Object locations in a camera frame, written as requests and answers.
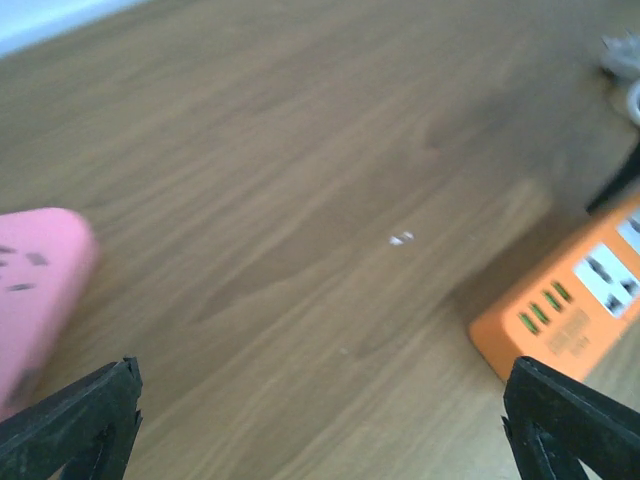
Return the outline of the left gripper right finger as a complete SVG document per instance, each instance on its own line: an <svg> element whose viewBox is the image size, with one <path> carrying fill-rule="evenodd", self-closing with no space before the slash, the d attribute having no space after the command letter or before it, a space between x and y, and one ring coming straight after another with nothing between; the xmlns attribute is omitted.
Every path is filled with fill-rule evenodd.
<svg viewBox="0 0 640 480"><path fill-rule="evenodd" d="M529 357L503 395L506 437L522 479L639 477L639 413Z"/></svg>

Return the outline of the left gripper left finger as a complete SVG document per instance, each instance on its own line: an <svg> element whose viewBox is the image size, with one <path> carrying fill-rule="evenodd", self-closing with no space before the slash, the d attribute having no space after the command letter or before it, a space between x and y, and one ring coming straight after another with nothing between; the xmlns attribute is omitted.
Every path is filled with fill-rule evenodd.
<svg viewBox="0 0 640 480"><path fill-rule="evenodd" d="M1 423L3 479L121 479L143 417L135 357L91 372Z"/></svg>

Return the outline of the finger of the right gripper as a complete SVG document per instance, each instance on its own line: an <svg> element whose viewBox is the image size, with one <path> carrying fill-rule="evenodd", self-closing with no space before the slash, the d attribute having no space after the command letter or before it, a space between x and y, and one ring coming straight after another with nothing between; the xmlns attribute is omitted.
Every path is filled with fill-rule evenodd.
<svg viewBox="0 0 640 480"><path fill-rule="evenodd" d="M585 211L591 215L609 200L621 193L629 184L639 177L639 148L635 147L620 169L597 192L594 198L586 205Z"/></svg>

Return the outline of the orange power strip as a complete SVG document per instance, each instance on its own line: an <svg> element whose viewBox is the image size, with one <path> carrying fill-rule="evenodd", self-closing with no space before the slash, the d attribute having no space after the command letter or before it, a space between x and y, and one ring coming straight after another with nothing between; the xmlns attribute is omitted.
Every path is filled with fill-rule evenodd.
<svg viewBox="0 0 640 480"><path fill-rule="evenodd" d="M639 197L596 215L471 322L502 380L530 356L584 380L639 317Z"/></svg>

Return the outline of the pink triangular socket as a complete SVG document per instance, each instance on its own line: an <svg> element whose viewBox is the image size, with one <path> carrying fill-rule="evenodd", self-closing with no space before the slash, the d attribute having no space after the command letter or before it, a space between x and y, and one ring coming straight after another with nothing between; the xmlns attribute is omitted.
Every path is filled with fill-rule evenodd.
<svg viewBox="0 0 640 480"><path fill-rule="evenodd" d="M89 223L64 208L1 216L1 418L29 403L98 259Z"/></svg>

